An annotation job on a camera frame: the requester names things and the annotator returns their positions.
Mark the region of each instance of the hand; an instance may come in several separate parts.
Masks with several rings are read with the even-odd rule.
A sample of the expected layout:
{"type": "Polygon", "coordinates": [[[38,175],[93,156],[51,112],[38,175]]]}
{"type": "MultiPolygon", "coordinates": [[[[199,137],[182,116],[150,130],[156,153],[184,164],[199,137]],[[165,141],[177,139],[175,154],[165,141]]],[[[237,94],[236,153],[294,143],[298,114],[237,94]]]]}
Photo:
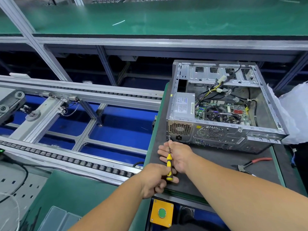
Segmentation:
{"type": "Polygon", "coordinates": [[[158,147],[159,150],[157,153],[161,155],[159,159],[163,162],[167,162],[166,157],[169,154],[169,147],[172,156],[172,165],[178,172],[186,173],[185,170],[187,168],[188,161],[195,154],[186,144],[169,140],[168,142],[165,142],[164,145],[160,145],[158,147]]]}
{"type": "MultiPolygon", "coordinates": [[[[142,183],[142,198],[151,198],[155,193],[164,192],[167,182],[161,178],[170,172],[170,167],[162,164],[150,163],[141,170],[140,173],[133,177],[139,178],[142,183]]],[[[178,183],[179,179],[173,176],[172,182],[178,183]]]]}

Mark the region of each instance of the left hand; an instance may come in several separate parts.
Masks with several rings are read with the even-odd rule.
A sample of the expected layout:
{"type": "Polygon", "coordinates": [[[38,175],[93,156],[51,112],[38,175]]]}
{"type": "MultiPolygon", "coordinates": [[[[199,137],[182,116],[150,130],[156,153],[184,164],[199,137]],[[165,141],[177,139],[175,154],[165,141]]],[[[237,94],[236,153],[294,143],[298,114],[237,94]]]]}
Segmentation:
{"type": "MultiPolygon", "coordinates": [[[[165,176],[169,172],[170,167],[166,165],[150,163],[140,173],[136,174],[134,177],[138,177],[142,183],[142,198],[151,198],[156,193],[164,192],[167,182],[161,176],[165,176]]],[[[173,176],[172,182],[178,183],[179,179],[173,176]]]]}

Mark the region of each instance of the red handle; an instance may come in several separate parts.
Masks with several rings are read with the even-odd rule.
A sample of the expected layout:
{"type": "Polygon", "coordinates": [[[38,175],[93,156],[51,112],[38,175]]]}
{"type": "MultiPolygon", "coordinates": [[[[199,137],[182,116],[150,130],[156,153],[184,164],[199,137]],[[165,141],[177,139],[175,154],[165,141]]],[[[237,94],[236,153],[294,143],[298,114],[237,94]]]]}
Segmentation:
{"type": "Polygon", "coordinates": [[[253,159],[252,163],[254,164],[254,163],[257,163],[257,162],[263,161],[263,160],[272,160],[272,158],[270,158],[270,157],[263,157],[263,158],[253,159]]]}

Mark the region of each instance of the barcode sticker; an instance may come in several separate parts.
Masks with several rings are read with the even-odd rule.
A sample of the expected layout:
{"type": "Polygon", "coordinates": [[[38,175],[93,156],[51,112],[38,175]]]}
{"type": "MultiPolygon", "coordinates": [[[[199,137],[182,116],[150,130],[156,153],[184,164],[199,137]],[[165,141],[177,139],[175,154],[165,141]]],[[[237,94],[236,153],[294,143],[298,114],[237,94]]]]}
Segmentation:
{"type": "Polygon", "coordinates": [[[194,111],[195,111],[195,103],[192,103],[190,114],[194,114],[194,111]]]}
{"type": "Polygon", "coordinates": [[[178,113],[187,113],[187,100],[186,97],[177,97],[174,111],[178,113]]]}

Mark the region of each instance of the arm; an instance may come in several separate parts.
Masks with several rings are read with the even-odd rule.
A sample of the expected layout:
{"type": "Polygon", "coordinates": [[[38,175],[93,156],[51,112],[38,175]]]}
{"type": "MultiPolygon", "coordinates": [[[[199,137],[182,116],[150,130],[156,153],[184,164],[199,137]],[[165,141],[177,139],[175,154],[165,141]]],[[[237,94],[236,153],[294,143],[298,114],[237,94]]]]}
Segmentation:
{"type": "MultiPolygon", "coordinates": [[[[148,164],[81,218],[69,231],[128,230],[141,200],[164,191],[167,183],[161,176],[169,172],[170,168],[165,165],[148,164]]],[[[178,178],[174,177],[173,182],[177,183],[178,178]]]]}
{"type": "Polygon", "coordinates": [[[267,180],[221,167],[178,142],[159,146],[166,161],[168,147],[175,169],[186,173],[231,230],[307,230],[308,198],[267,180]]]}

